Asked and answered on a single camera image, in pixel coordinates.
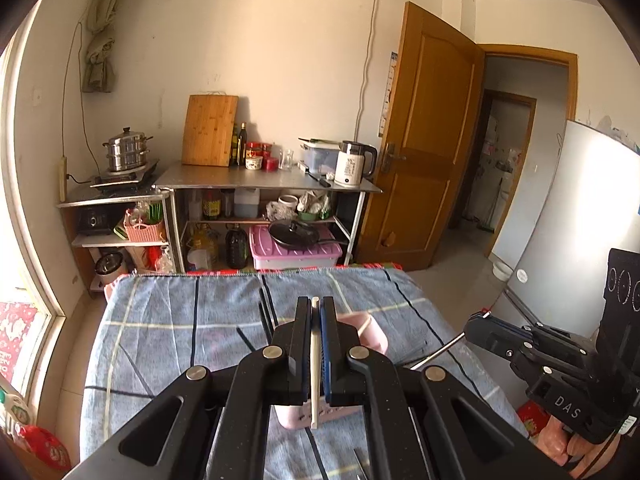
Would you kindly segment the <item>person's right hand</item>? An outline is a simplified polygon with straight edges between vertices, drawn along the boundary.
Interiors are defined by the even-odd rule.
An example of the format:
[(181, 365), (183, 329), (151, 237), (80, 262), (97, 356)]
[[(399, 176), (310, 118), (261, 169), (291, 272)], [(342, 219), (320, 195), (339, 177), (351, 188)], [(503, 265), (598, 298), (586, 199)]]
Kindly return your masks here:
[(563, 423), (555, 417), (550, 417), (547, 425), (538, 434), (536, 447), (559, 466), (565, 466), (571, 458), (578, 458), (577, 464), (570, 470), (570, 475), (578, 478), (587, 471), (604, 445), (592, 444), (579, 434), (569, 436)]

